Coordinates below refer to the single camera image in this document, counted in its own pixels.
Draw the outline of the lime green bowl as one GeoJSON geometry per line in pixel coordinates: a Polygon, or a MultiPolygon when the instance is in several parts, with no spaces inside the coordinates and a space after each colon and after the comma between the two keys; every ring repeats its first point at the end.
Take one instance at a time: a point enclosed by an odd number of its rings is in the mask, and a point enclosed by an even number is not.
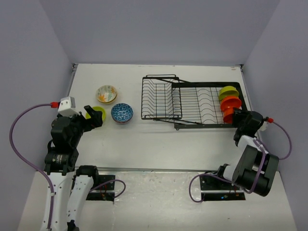
{"type": "MultiPolygon", "coordinates": [[[[102,120],[103,120],[103,122],[104,122],[105,119],[106,119],[106,111],[105,111],[105,109],[102,108],[102,107],[100,107],[100,106],[94,106],[94,107],[92,107],[92,109],[93,109],[94,111],[100,111],[100,112],[102,112],[102,120]]],[[[89,113],[86,113],[85,118],[86,118],[86,119],[90,119],[90,118],[91,118],[91,116],[89,115],[89,113]]]]}
{"type": "Polygon", "coordinates": [[[239,92],[238,90],[233,87],[233,86],[225,86],[223,87],[218,94],[218,100],[222,101],[224,98],[226,98],[227,96],[235,96],[238,97],[239,96],[239,92]]]}

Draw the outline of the orange bowl front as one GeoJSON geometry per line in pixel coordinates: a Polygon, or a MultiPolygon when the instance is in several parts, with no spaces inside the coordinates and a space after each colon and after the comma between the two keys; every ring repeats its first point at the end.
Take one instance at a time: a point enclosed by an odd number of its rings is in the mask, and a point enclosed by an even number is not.
{"type": "Polygon", "coordinates": [[[233,113],[234,113],[233,108],[227,108],[223,111],[223,121],[224,121],[224,123],[232,124],[233,113]]]}

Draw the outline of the orange bowl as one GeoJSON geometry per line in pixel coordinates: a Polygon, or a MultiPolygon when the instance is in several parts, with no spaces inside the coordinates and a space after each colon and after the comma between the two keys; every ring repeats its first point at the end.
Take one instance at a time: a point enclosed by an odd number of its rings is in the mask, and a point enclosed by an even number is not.
{"type": "Polygon", "coordinates": [[[228,108],[240,108],[242,106],[242,101],[236,96],[227,96],[220,103],[221,111],[225,111],[228,108]]]}
{"type": "Polygon", "coordinates": [[[224,121],[224,123],[232,124],[233,113],[234,113],[233,108],[227,108],[223,111],[223,121],[224,121]]]}

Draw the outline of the white floral leaf bowl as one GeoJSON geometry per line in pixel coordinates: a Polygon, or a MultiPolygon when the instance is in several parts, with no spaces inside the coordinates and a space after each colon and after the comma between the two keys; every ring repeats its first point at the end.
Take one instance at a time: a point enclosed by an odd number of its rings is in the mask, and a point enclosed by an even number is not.
{"type": "Polygon", "coordinates": [[[96,99],[104,104],[113,102],[117,95],[118,92],[112,85],[104,85],[96,90],[96,99]]]}

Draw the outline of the blue white patterned bowl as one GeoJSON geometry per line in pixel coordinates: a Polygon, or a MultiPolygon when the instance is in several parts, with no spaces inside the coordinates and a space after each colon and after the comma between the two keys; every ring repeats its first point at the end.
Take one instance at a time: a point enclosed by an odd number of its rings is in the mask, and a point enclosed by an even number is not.
{"type": "Polygon", "coordinates": [[[126,103],[118,103],[111,109],[111,117],[114,121],[130,121],[133,115],[132,107],[126,103]]]}

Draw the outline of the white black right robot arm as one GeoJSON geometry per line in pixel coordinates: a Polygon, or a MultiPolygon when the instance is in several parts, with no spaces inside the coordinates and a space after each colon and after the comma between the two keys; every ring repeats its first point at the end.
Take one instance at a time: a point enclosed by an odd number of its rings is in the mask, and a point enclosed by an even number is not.
{"type": "Polygon", "coordinates": [[[231,184],[247,193],[267,196],[271,190],[279,158],[271,154],[256,133],[266,123],[273,122],[255,111],[235,109],[232,125],[236,128],[233,140],[240,154],[232,164],[219,167],[215,176],[215,185],[226,189],[231,184]]]}

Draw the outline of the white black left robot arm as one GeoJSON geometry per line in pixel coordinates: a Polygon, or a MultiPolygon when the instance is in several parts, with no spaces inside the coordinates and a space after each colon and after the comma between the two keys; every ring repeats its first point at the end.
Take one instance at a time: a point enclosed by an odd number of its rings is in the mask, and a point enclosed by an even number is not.
{"type": "Polygon", "coordinates": [[[81,113],[58,115],[51,125],[52,140],[48,143],[44,173],[48,178],[46,207],[42,231],[78,231],[81,210],[90,189],[99,186],[100,177],[96,166],[75,169],[79,153],[78,143],[83,133],[103,125],[102,112],[89,105],[81,113]]]}

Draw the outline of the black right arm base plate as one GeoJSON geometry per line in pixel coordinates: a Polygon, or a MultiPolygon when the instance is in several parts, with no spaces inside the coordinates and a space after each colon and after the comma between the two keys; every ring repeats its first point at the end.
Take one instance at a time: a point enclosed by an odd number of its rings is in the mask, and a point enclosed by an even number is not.
{"type": "Polygon", "coordinates": [[[238,187],[210,176],[200,176],[201,201],[244,201],[245,194],[238,187]]]}

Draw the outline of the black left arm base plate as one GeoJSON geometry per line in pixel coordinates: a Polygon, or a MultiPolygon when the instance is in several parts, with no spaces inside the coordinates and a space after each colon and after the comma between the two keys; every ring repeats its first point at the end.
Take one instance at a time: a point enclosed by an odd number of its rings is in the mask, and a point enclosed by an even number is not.
{"type": "MultiPolygon", "coordinates": [[[[114,180],[115,178],[116,178],[115,175],[99,175],[92,189],[107,181],[114,180]]],[[[88,194],[86,200],[87,201],[111,201],[113,202],[114,197],[115,197],[114,188],[115,188],[115,182],[108,183],[104,186],[101,186],[100,188],[96,190],[91,191],[88,194]]]]}

